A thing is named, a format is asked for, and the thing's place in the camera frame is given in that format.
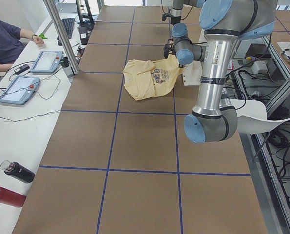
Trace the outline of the person's hand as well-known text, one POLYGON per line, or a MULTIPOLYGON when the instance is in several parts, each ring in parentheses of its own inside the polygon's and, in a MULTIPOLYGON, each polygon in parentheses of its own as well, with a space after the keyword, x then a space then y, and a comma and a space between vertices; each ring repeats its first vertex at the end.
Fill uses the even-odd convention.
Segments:
POLYGON ((35 42, 35 44, 44 44, 44 40, 43 38, 41 38, 40 36, 33 36, 33 41, 35 42))

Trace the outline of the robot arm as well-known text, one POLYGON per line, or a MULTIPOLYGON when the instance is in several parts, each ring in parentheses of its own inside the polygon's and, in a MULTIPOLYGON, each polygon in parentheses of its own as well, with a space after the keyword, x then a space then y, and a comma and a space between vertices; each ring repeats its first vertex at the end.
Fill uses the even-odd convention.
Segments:
POLYGON ((275 0, 175 0, 171 23, 173 51, 181 65, 202 61, 196 105, 184 120, 187 138, 195 143, 224 141, 237 129, 237 113, 223 87, 232 49, 238 40, 256 39, 274 30, 275 0), (182 9, 201 9, 206 46, 194 45, 181 23, 182 9))
POLYGON ((206 0, 173 0, 171 7, 171 15, 179 17, 182 15, 182 9, 184 5, 202 8, 205 2, 206 0))

